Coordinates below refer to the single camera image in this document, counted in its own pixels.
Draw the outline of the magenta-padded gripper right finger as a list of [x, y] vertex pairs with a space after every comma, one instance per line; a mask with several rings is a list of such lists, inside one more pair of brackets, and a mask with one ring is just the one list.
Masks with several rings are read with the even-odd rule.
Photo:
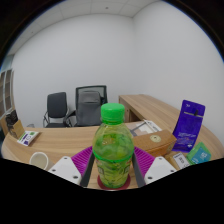
[[154, 157], [138, 147], [134, 149], [132, 163], [139, 187], [176, 172], [176, 169], [164, 157]]

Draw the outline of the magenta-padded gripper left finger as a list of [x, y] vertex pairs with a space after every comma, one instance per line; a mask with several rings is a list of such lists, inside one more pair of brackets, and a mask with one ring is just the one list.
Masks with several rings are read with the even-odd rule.
[[87, 187], [94, 163], [92, 147], [72, 157], [63, 156], [49, 172], [81, 187]]

